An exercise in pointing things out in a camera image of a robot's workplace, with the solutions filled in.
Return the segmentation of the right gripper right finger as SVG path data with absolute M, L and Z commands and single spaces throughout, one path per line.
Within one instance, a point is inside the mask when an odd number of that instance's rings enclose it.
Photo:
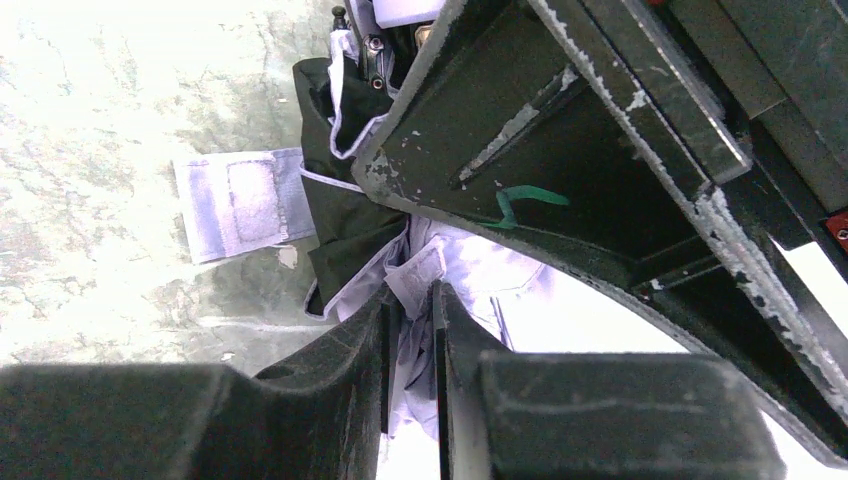
M 509 350 L 431 290 L 445 479 L 782 479 L 741 376 L 691 354 Z

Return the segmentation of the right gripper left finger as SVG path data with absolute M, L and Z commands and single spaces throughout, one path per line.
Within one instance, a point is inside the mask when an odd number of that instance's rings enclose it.
M 372 479 L 398 302 L 254 376 L 226 364 L 29 364 L 1 371 L 5 479 Z

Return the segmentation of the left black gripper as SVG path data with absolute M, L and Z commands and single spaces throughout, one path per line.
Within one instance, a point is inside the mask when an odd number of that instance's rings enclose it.
M 375 202 L 573 275 L 731 362 L 847 463 L 843 1 L 449 1 L 354 162 Z

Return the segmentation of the lavender folding umbrella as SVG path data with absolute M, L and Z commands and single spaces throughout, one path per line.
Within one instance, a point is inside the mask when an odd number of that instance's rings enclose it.
M 416 424 L 439 434 L 429 300 L 440 280 L 460 310 L 504 344 L 495 307 L 541 284 L 548 267 L 470 232 L 372 202 L 351 164 L 392 100 L 380 76 L 365 77 L 367 43 L 342 6 L 333 10 L 330 54 L 293 68 L 303 116 L 295 149 L 210 154 L 175 171 L 197 262 L 315 236 L 315 281 L 304 310 L 334 327 L 284 360 L 238 383 L 273 411 L 288 440 L 394 437 Z

